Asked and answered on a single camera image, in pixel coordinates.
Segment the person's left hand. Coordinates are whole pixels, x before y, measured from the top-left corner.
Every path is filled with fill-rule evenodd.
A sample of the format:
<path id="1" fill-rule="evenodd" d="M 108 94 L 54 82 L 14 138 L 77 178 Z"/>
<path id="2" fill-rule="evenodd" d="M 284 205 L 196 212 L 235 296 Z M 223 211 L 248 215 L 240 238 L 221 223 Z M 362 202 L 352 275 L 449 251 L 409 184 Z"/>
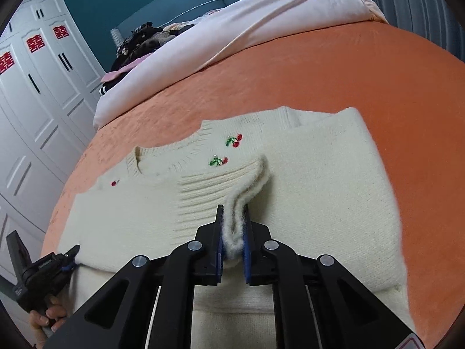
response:
<path id="1" fill-rule="evenodd" d="M 47 342 L 48 336 L 44 329 L 56 332 L 64 325 L 67 317 L 68 311 L 60 300 L 54 296 L 49 298 L 49 306 L 44 313 L 32 310 L 29 313 L 28 321 L 36 341 L 34 348 L 43 349 Z"/>

